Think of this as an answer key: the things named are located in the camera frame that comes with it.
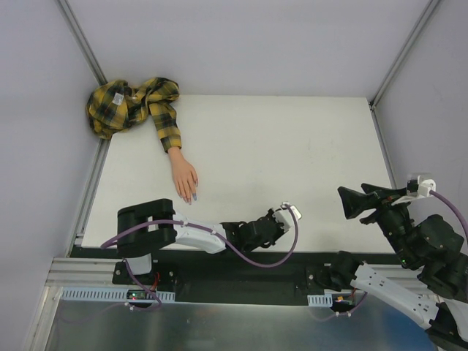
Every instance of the white vent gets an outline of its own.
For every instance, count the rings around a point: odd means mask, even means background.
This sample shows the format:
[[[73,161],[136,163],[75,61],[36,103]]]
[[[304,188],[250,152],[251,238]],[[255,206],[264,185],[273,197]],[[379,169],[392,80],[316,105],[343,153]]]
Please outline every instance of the white vent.
[[[331,294],[325,295],[307,295],[309,307],[332,307],[333,297]]]
[[[146,300],[129,300],[127,299],[128,291],[127,288],[114,287],[65,287],[61,298],[66,301],[154,302],[149,294],[146,294]],[[176,302],[174,292],[158,291],[156,295],[164,303]]]

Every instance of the finger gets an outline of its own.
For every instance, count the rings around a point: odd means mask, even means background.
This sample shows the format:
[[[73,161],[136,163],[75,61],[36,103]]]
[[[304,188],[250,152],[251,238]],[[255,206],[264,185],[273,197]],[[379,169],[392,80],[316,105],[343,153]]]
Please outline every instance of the finger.
[[[197,201],[197,190],[195,189],[195,182],[193,181],[192,177],[189,176],[189,186],[190,186],[190,191],[193,195],[193,200]]]
[[[191,173],[193,181],[195,182],[195,186],[198,186],[198,175],[194,168],[192,168]]]
[[[192,193],[190,192],[190,185],[189,185],[189,182],[187,180],[184,181],[184,190],[185,190],[185,195],[186,195],[187,202],[189,203],[189,205],[191,205],[192,204]]]
[[[185,194],[184,183],[182,182],[181,179],[178,180],[178,187],[179,187],[179,189],[181,190],[181,196],[182,196],[182,198],[184,199],[185,202],[188,202],[188,201],[187,201],[187,196],[186,196],[186,194]]]
[[[180,186],[178,185],[178,181],[174,179],[174,185],[175,185],[175,190],[177,190],[177,194],[179,197],[182,197],[182,194],[181,194],[181,188]]]

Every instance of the plaid sleeve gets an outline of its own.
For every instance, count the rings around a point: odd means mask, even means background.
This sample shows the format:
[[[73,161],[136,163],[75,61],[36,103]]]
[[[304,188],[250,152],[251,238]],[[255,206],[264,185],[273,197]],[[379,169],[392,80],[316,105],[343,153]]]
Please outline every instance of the plaid sleeve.
[[[146,104],[162,147],[166,152],[175,146],[181,148],[181,132],[176,123],[177,112],[170,105],[179,97],[177,83],[165,78],[154,78],[144,83],[142,88],[146,90]]]

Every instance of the person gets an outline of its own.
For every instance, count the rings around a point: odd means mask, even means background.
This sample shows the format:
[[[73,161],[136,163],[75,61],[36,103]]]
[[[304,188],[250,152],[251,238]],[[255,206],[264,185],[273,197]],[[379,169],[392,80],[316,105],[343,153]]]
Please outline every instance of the person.
[[[192,198],[197,200],[198,176],[182,154],[177,112],[170,105],[178,97],[178,84],[167,78],[152,78],[139,88],[130,87],[125,80],[114,80],[93,91],[86,103],[86,114],[94,133],[107,140],[151,115],[169,156],[175,189],[186,203],[192,204]]]

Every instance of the metal frame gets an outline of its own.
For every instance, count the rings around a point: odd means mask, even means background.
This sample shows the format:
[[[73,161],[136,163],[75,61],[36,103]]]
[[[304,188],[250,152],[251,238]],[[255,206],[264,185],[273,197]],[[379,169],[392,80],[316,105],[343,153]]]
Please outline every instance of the metal frame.
[[[107,83],[107,79],[102,71],[96,56],[94,55],[91,46],[86,39],[86,36],[78,23],[75,14],[67,0],[55,0],[61,14],[72,32],[77,45],[79,46],[85,60],[88,62],[89,68],[96,78],[98,84],[103,85]],[[375,107],[385,95],[390,83],[398,74],[401,67],[404,65],[411,49],[420,38],[424,29],[433,18],[437,9],[439,8],[442,0],[430,0],[426,5],[423,13],[418,18],[417,23],[411,30],[403,47],[399,51],[396,59],[392,63],[388,73],[385,75],[384,80],[380,84],[374,98],[369,104],[372,118],[374,121],[377,137],[382,148],[385,164],[388,169],[390,182],[395,186],[395,177],[393,167],[388,156],[385,140],[382,136],[377,117],[375,116]],[[104,166],[105,157],[109,148],[110,142],[108,140],[101,140],[99,147],[94,157],[94,163],[91,174],[86,183],[86,189],[81,199],[80,208],[76,216],[76,222],[72,232],[72,240],[69,245],[67,256],[75,244],[80,244],[83,233],[91,212],[94,195],[96,194],[99,178],[101,176],[102,168]],[[34,323],[29,331],[26,340],[26,350],[43,351],[47,345],[48,337],[52,328],[53,318],[59,304],[59,300],[64,286],[77,286],[77,287],[115,287],[112,285],[112,275],[116,262],[118,260],[98,260],[98,259],[78,259],[78,258],[56,258],[52,262],[50,272],[48,274],[45,288],[42,293],[39,307],[34,318]],[[403,287],[413,291],[414,293],[432,295],[427,290],[427,287],[416,279],[417,271],[408,271],[396,265],[372,265],[376,271],[383,276],[401,284]]]

